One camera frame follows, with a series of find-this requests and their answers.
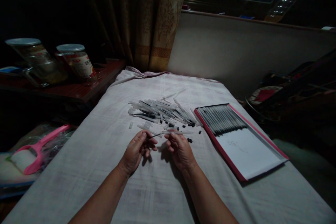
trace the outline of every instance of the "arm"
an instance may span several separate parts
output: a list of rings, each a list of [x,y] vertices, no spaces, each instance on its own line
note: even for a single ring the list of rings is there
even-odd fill
[[[131,140],[119,164],[110,172],[97,191],[69,222],[110,223],[130,175],[137,169],[143,155],[149,157],[150,149],[157,151],[151,133],[142,130]]]
[[[168,150],[188,185],[201,223],[238,223],[198,166],[190,144],[183,135],[165,135]]]

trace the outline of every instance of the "box of pen refills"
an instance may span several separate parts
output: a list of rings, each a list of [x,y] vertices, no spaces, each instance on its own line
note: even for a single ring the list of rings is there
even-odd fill
[[[239,181],[248,181],[289,158],[229,103],[194,110]]]

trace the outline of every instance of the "forearm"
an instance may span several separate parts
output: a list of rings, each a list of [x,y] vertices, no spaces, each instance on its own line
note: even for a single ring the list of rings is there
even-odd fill
[[[69,223],[110,223],[127,181],[116,166]]]
[[[238,223],[197,164],[182,174],[201,223]]]

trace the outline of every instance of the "hand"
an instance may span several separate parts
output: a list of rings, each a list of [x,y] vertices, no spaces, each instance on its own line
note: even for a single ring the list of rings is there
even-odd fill
[[[128,144],[118,164],[119,168],[124,171],[127,176],[130,176],[138,168],[143,155],[145,155],[146,158],[149,157],[151,153],[150,149],[157,151],[155,147],[157,141],[151,137],[152,135],[149,131],[141,130]]]
[[[173,160],[180,171],[188,171],[197,165],[188,140],[183,135],[166,134],[168,150],[173,154]]]

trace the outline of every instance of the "white bed sheet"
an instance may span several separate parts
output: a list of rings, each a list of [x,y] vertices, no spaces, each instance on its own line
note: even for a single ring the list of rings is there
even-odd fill
[[[117,165],[140,130],[136,125],[145,122],[127,114],[128,102],[159,99],[183,87],[186,91],[177,100],[184,107],[229,102],[254,122],[219,82],[173,74],[142,79],[123,70],[4,223],[68,222]],[[242,186],[206,132],[202,130],[199,135],[200,127],[192,130],[196,134],[191,147],[199,166],[240,223],[336,222],[336,214],[290,162]],[[152,152],[152,162],[140,164],[129,179],[112,223],[198,221],[181,173],[165,148],[165,139],[157,139],[159,151]]]

